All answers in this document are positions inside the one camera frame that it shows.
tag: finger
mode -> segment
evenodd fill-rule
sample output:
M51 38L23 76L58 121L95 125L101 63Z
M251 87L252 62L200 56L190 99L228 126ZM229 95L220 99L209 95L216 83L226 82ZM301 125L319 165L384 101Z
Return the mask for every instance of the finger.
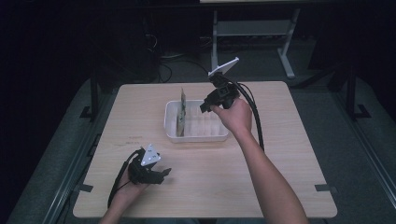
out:
M220 112L221 112L221 108L220 107L218 107L218 106L216 106L216 105L211 105L210 106L210 109L213 111L213 112L215 112L215 114L219 114Z

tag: person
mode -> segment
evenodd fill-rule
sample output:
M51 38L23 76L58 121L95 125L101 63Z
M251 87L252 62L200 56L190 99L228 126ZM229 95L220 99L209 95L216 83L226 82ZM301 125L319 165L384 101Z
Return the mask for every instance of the person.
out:
M268 223L308 223L300 200L284 176L265 155L251 132L252 112L250 106L244 100L237 98L229 109L222 109L215 105L212 105L210 109L233 133L242 149L265 220ZM127 175L123 176L121 182L127 181ZM129 183L125 187L116 193L100 223L117 223L123 212L147 185Z

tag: light wood tabletop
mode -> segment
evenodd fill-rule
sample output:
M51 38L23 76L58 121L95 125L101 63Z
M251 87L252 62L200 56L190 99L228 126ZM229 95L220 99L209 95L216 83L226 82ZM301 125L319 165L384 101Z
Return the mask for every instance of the light wood tabletop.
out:
M254 94L265 153L288 180L308 217L334 217L326 181L304 125L283 82L245 82ZM180 99L203 100L211 83L124 85L108 117L84 185L76 217L101 217L122 163L135 150L154 145L162 160L153 170L172 168L161 185L150 185L126 217L262 217L248 168L235 138L223 142L172 143L163 127L165 106ZM253 120L253 134L257 129Z

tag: table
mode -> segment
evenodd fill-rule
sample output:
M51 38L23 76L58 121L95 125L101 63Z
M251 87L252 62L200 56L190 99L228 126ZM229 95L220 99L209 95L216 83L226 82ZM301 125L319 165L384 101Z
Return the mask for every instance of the table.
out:
M265 152L300 198L309 217L334 217L326 181L304 125L283 82L246 82L260 113ZM163 127L166 103L202 100L211 83L124 85L108 117L84 185L76 217L101 217L122 163L152 143L162 160L153 170L171 167L161 185L149 186L124 214L127 217L262 217L242 151L232 134L223 142L171 143ZM257 130L253 125L254 136Z

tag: plastic container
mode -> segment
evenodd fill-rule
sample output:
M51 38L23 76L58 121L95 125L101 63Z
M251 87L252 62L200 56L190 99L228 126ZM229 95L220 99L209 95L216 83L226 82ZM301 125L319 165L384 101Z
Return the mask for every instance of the plastic container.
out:
M184 136L177 136L177 113L181 109L180 101L166 104L163 127L173 143L184 142L218 142L228 137L228 129L213 112L202 113L200 105L203 100L186 101Z

